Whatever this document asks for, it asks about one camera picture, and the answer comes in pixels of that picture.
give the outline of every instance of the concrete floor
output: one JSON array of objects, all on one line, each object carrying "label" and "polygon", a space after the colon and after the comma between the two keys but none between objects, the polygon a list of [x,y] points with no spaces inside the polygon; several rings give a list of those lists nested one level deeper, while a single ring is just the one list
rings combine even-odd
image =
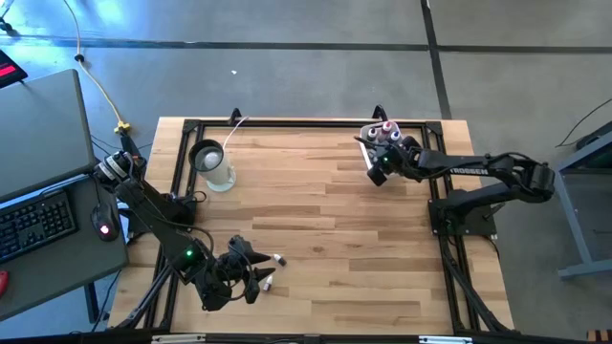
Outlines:
[{"label": "concrete floor", "polygon": [[[427,43],[418,0],[70,2],[88,38]],[[441,45],[612,45],[606,0],[429,3]],[[17,0],[6,19],[31,39],[0,45],[31,78],[77,68],[75,48],[49,44],[75,36],[61,2]],[[84,54],[135,127],[138,144],[152,141],[160,116],[228,116],[233,107],[256,117],[365,118],[381,103],[393,118],[441,117],[428,52],[88,48]],[[468,120],[476,153],[515,150],[552,164],[571,153],[554,146],[610,97],[611,62],[612,54],[441,53],[452,117]],[[92,132],[119,144],[108,105],[83,74],[81,85]],[[611,111],[584,122],[576,138],[609,121]],[[579,261],[557,199],[508,204],[495,220],[519,330],[582,339],[588,329],[610,328],[611,274],[557,278],[557,269]],[[99,299],[111,279],[98,282]],[[75,290],[0,323],[0,338],[90,331],[84,307],[82,290]]]}]

